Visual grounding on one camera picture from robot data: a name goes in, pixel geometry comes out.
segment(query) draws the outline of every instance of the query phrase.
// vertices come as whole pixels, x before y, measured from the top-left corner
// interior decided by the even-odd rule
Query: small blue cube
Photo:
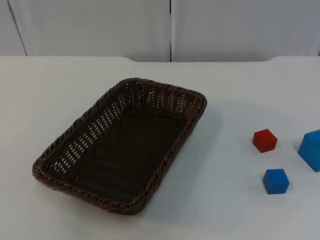
[[[263,177],[263,184],[268,194],[284,194],[289,180],[283,169],[268,169]]]
[[[320,172],[320,130],[304,135],[298,154],[315,172]]]

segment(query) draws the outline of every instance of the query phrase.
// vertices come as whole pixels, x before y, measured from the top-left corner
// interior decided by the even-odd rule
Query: white table
[[[320,129],[320,57],[144,63],[122,57],[0,57],[0,239],[309,240],[319,238],[320,174],[297,154]],[[110,214],[46,188],[32,164],[118,81],[149,78],[208,105],[161,187],[137,216]],[[255,131],[276,149],[261,154]],[[267,195],[284,168],[286,194]]]

